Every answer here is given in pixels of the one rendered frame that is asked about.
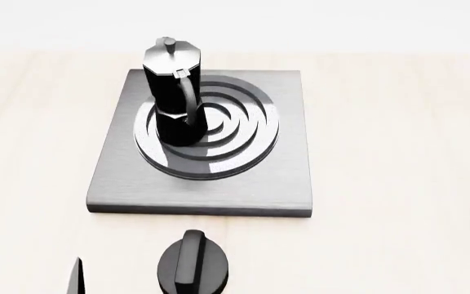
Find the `round black spiral burner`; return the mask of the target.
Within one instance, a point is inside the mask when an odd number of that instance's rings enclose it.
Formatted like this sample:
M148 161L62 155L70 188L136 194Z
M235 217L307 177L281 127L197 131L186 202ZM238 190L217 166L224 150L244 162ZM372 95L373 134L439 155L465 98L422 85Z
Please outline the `round black spiral burner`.
M139 107L134 137L148 163L170 176L216 180L252 168L271 152L278 138L279 115L263 90L240 78L203 75L201 97L211 126L191 146L159 140L154 99Z

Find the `grey square stove base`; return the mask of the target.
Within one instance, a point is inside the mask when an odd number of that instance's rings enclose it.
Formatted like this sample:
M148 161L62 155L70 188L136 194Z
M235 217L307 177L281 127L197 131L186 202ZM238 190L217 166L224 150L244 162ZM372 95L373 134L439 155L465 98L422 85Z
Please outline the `grey square stove base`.
M134 122L150 95L144 71L130 70L86 196L90 212L170 215L310 217L313 197L297 70L205 70L259 87L277 108L279 133L252 168L216 180L170 176L139 152Z

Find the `black moka pot grey lid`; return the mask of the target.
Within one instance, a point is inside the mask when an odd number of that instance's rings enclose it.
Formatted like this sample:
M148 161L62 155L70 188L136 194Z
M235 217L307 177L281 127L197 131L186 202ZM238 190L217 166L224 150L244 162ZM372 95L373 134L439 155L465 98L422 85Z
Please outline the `black moka pot grey lid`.
M143 68L155 99L160 140L172 146L196 144L208 130L200 96L200 49L186 41L158 38L145 51Z

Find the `black round stove knob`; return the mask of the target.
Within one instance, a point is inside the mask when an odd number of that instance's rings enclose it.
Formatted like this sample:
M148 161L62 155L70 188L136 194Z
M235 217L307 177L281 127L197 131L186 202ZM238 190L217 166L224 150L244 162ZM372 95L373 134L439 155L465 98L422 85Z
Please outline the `black round stove knob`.
M171 244L157 264L163 294L221 294L228 282L224 250L204 232L189 229Z

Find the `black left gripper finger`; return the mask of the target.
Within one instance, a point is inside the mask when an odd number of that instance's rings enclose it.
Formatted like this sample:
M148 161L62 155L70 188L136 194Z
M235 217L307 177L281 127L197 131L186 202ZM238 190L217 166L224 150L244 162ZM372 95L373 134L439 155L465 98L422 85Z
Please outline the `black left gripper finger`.
M82 259L76 258L71 274L66 294L85 294L85 281Z

